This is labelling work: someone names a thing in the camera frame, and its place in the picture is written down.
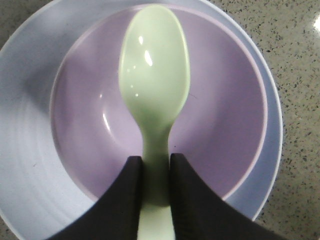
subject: countertop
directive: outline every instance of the countertop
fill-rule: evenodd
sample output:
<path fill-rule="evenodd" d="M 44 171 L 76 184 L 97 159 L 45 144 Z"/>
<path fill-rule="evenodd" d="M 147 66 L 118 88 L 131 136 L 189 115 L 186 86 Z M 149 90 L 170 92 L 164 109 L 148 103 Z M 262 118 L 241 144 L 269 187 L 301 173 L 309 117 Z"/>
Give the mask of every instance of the countertop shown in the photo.
<path fill-rule="evenodd" d="M 50 0 L 0 0 L 0 47 Z M 320 237 L 320 1 L 212 0 L 256 43 L 283 113 L 283 150 L 272 192 L 256 219 L 288 240 Z M 0 239 L 16 240 L 0 221 Z"/>

